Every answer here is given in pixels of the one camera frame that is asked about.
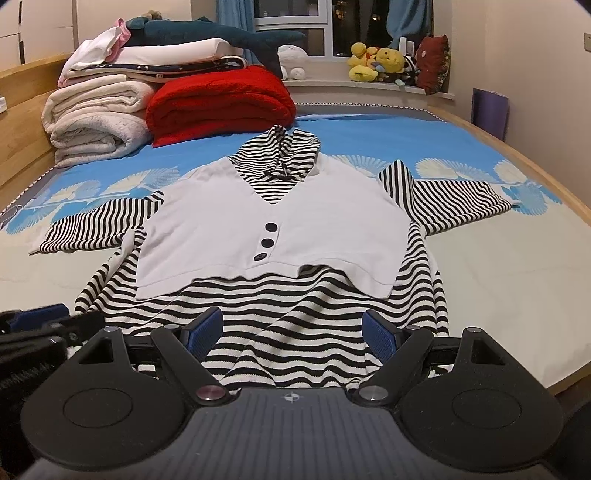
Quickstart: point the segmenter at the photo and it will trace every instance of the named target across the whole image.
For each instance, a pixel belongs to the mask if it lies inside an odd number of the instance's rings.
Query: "striped shirt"
[[[308,154],[290,155],[305,139]],[[229,157],[242,178],[276,203],[313,168],[320,148],[309,133],[275,127]],[[373,309],[398,327],[420,325],[446,336],[448,318],[441,277],[424,236],[506,212],[511,202],[481,181],[415,181],[396,161],[379,182],[410,218],[406,255],[387,299],[368,297],[339,270],[308,266],[298,278],[265,274],[246,280],[193,280],[171,294],[137,300],[142,224],[165,202],[162,192],[117,199],[56,222],[41,252],[121,245],[76,301],[77,313],[100,310],[128,335],[147,335],[169,323],[185,325],[208,307],[224,314],[223,336],[203,365],[231,390],[246,386],[354,387],[380,367],[361,334]]]

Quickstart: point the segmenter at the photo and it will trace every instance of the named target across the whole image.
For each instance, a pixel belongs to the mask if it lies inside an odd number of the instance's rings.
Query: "window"
[[[296,30],[298,44],[313,57],[350,57],[351,45],[387,47],[389,0],[255,0],[256,28]]]

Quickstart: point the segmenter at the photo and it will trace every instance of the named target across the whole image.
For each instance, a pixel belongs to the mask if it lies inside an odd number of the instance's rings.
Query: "pink cloth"
[[[113,61],[117,58],[119,54],[119,50],[123,45],[127,43],[127,41],[131,38],[131,32],[125,25],[125,20],[122,18],[118,19],[117,22],[113,25],[114,27],[119,27],[121,29],[121,35],[115,42],[115,44],[111,47],[111,54],[105,59],[105,61]]]

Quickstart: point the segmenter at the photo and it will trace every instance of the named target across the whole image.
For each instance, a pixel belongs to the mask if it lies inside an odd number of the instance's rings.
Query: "metal screw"
[[[379,385],[369,385],[359,390],[359,396],[367,401],[381,401],[388,396],[388,390]]]
[[[221,385],[204,385],[196,393],[201,400],[216,401],[226,395],[226,389]]]

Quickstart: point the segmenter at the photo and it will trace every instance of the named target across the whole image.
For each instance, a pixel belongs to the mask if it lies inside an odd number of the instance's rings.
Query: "wooden bed frame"
[[[0,113],[0,211],[54,165],[54,148],[41,125],[41,111],[69,55],[50,57],[0,72],[0,96],[8,110]],[[469,122],[441,108],[429,107],[440,118],[497,150],[526,176],[558,196],[591,226],[589,209],[536,163]],[[557,395],[591,375],[591,362],[549,388]]]

